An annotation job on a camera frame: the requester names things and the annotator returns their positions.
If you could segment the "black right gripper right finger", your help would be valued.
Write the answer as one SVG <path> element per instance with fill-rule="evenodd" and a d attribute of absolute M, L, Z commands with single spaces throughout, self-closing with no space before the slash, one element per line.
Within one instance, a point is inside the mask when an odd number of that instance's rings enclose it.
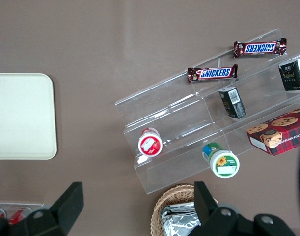
<path fill-rule="evenodd" d="M 229 207 L 219 207 L 202 181 L 194 183 L 194 207 L 200 221 L 190 236 L 294 236 L 279 217 L 258 214 L 248 220 Z"/>

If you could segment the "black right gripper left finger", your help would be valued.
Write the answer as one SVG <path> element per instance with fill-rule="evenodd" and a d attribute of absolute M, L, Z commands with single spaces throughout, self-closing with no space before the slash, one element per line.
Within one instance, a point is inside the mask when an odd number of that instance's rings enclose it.
<path fill-rule="evenodd" d="M 73 182 L 49 209 L 11 225 L 0 218 L 0 236 L 66 236 L 83 210 L 82 182 Z"/>

